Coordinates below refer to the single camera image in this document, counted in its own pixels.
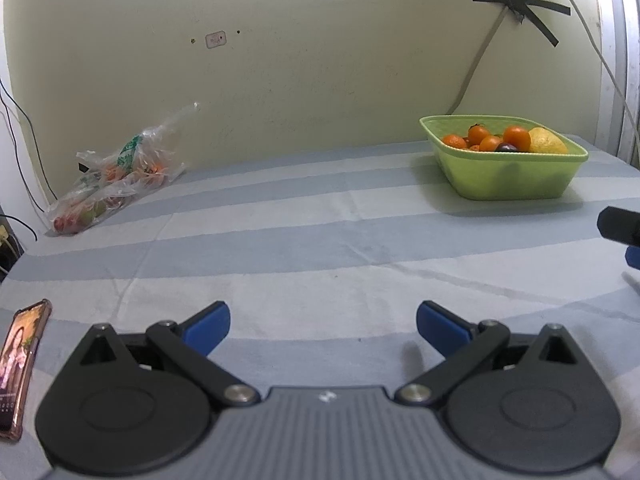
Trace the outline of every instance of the orange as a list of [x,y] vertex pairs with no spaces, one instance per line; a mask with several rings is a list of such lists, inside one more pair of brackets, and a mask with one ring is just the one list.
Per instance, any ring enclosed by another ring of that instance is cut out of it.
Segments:
[[501,137],[496,137],[495,135],[490,135],[482,139],[480,142],[480,151],[481,152],[494,152],[498,147],[498,144],[502,143]]
[[452,148],[466,150],[466,141],[459,135],[449,134],[448,136],[442,137],[442,142],[444,142],[447,146],[451,146]]
[[480,144],[482,139],[491,135],[491,132],[487,130],[482,124],[474,124],[471,128],[469,128],[468,139],[469,144],[472,146],[474,144]]
[[531,148],[531,136],[522,126],[507,126],[502,138],[507,144],[515,146],[519,152],[528,152]]

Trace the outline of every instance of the wire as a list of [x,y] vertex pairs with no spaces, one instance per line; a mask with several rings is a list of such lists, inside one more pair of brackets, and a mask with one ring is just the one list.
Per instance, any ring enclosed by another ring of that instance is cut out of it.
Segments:
[[18,238],[16,238],[13,233],[9,233],[9,236],[14,239],[15,248],[18,250],[18,258],[20,258],[20,256],[24,254],[24,249],[21,247],[20,242],[18,241]]
[[16,218],[15,216],[11,216],[11,215],[5,215],[0,213],[0,216],[3,218],[9,218],[11,220],[15,220],[16,222],[20,222],[22,225],[24,225],[29,231],[31,231],[33,233],[33,237],[36,238],[36,241],[38,241],[38,235],[36,234],[36,231],[34,231],[31,226],[25,222],[23,222],[22,220],[20,220],[19,218]]
[[495,20],[494,25],[491,27],[491,29],[489,29],[489,32],[484,38],[484,41],[482,42],[480,49],[476,53],[474,60],[471,62],[471,66],[469,67],[468,72],[466,72],[465,79],[462,82],[462,86],[460,87],[460,92],[458,92],[458,96],[456,97],[456,100],[447,111],[447,115],[451,115],[460,106],[460,103],[462,102],[462,99],[466,94],[466,90],[469,88],[469,83],[471,83],[471,79],[474,76],[474,73],[476,72],[476,68],[478,68],[478,65],[480,64],[480,60],[482,59],[482,56],[484,56],[484,53],[486,52],[487,47],[489,46],[489,43],[491,43],[491,40],[495,36],[495,33],[498,32],[498,28],[504,21],[504,17],[507,15],[508,11],[509,11],[509,7],[504,6],[500,11],[500,14],[498,15],[498,18]]
[[626,116],[627,116],[629,122],[631,123],[631,127],[633,128],[634,133],[636,135],[636,148],[638,149],[638,157],[640,157],[640,131],[638,129],[638,126],[636,124],[634,124],[634,122],[633,122],[634,115],[631,113],[631,108],[629,108],[629,105],[626,102],[626,97],[622,93],[622,90],[620,89],[620,86],[618,85],[618,82],[616,81],[616,78],[613,75],[613,72],[611,71],[611,68],[609,67],[609,64],[604,59],[604,56],[602,55],[600,49],[598,48],[598,45],[596,44],[596,40],[593,39],[593,34],[589,30],[589,27],[587,25],[587,21],[584,19],[584,16],[580,12],[580,9],[578,8],[578,4],[575,3],[575,0],[569,0],[569,1],[571,2],[572,6],[574,6],[575,13],[578,15],[578,18],[580,18],[580,21],[582,22],[582,26],[584,27],[584,31],[587,33],[587,36],[589,37],[589,41],[591,43],[591,46],[596,51],[596,54],[598,54],[598,57],[600,58],[600,61],[602,62],[602,64],[604,65],[605,70],[609,74],[609,77],[611,78],[611,82],[613,83],[613,87],[616,89],[616,92],[618,93],[618,95],[622,99],[622,102],[625,105]]
[[27,184],[26,179],[24,178],[24,173],[22,172],[22,167],[20,165],[20,158],[18,158],[18,143],[15,140],[14,127],[11,124],[11,113],[9,112],[9,107],[4,102],[2,98],[2,92],[0,92],[0,102],[4,105],[4,110],[6,111],[6,121],[9,124],[9,132],[11,133],[11,140],[14,143],[14,153],[15,153],[15,161],[18,164],[18,171],[20,171],[20,178],[22,179],[22,183],[24,184],[25,189],[29,195],[29,198],[34,203],[34,205],[40,210],[40,212],[44,213],[44,209],[40,207],[40,204],[36,202],[36,199],[33,197],[31,193],[31,189],[29,189],[29,185]]
[[44,177],[44,181],[47,183],[47,187],[49,188],[49,191],[53,195],[53,198],[57,200],[58,197],[56,196],[55,192],[51,189],[51,184],[49,184],[49,180],[47,179],[47,174],[44,172],[44,166],[42,165],[42,158],[40,157],[40,149],[38,147],[38,141],[36,139],[36,132],[33,129],[33,123],[31,122],[31,119],[29,118],[27,113],[22,109],[22,107],[15,101],[15,99],[11,96],[11,94],[9,94],[8,90],[4,87],[4,83],[2,82],[1,78],[0,78],[0,87],[2,87],[2,90],[4,90],[4,93],[6,94],[6,96],[9,99],[11,99],[12,103],[16,105],[18,110],[20,110],[24,115],[24,117],[27,119],[27,122],[29,123],[29,127],[31,128],[31,137],[33,137],[33,143],[36,147],[36,153],[38,154],[38,161],[40,163],[40,169],[42,170],[42,176]]

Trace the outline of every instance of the bed sheet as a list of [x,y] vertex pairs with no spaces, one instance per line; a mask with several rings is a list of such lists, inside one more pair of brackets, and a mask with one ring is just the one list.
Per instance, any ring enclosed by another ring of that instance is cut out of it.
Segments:
[[441,358],[415,331],[435,300],[518,332],[563,323],[623,413],[608,469],[640,478],[640,271],[600,238],[607,205],[640,210],[640,173],[590,150],[558,200],[471,202],[428,142],[290,156],[185,174],[74,237],[44,237],[0,286],[0,331],[49,298],[24,436],[0,444],[0,480],[48,470],[33,419],[91,324],[138,332],[214,300],[232,312],[210,358],[271,385],[382,384]]

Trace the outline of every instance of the beige wall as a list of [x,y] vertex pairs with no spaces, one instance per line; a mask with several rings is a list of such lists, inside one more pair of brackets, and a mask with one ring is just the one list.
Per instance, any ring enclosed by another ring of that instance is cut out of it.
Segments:
[[[596,0],[577,1],[599,36]],[[193,166],[421,139],[418,118],[444,113],[499,8],[471,0],[5,0],[4,12],[15,97],[62,192],[77,175],[77,150],[111,151],[194,100],[204,109],[180,145]],[[526,116],[593,140],[598,59],[575,15],[537,12],[559,46],[508,16],[459,112]],[[228,43],[207,50],[204,36],[217,30]]]

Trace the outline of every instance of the green plastic basket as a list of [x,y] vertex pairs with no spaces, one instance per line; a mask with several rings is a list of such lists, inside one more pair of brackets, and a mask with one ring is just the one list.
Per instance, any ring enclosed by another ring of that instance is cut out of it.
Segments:
[[492,115],[431,116],[420,119],[433,143],[442,171],[459,195],[471,200],[530,200],[557,198],[571,182],[589,153],[571,139],[554,132],[569,149],[568,155],[546,153],[472,152],[458,150],[440,139],[449,134],[466,137],[481,123],[501,136],[510,124],[527,130],[542,124],[518,117]]

